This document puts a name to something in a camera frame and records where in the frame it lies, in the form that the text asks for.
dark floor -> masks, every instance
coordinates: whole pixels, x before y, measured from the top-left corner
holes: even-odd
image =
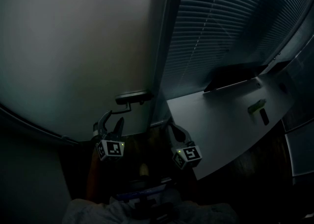
[[[284,128],[278,122],[248,151],[223,168],[196,181],[192,170],[181,173],[171,161],[171,152],[159,128],[124,138],[124,158],[102,167],[100,200],[139,177],[146,163],[150,177],[171,176],[183,199],[198,204],[229,203],[244,223],[295,222],[305,206],[297,201],[300,190],[292,186],[292,172]],[[84,198],[91,146],[60,150],[60,160],[72,198]]]

